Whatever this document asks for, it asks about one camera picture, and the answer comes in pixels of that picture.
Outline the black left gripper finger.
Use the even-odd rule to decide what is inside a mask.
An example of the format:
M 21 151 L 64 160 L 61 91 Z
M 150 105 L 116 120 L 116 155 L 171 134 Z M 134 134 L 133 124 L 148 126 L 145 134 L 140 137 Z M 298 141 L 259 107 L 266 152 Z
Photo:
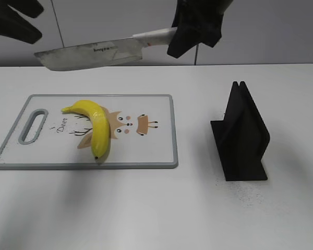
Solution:
M 0 8 L 0 36 L 34 44 L 42 33 L 10 7 Z
M 37 0 L 16 1 L 15 8 L 30 18 L 37 18 L 44 12 L 44 7 Z

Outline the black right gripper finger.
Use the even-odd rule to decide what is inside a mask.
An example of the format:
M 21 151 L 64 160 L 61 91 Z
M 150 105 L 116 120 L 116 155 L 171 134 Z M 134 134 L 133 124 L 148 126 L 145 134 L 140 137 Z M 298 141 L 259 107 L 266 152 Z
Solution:
M 202 1 L 202 43 L 214 47 L 222 37 L 222 22 L 225 11 L 233 0 Z
M 206 29 L 204 11 L 206 1 L 177 1 L 172 27 L 176 28 L 171 39 L 167 54 L 180 58 L 188 50 L 201 42 Z

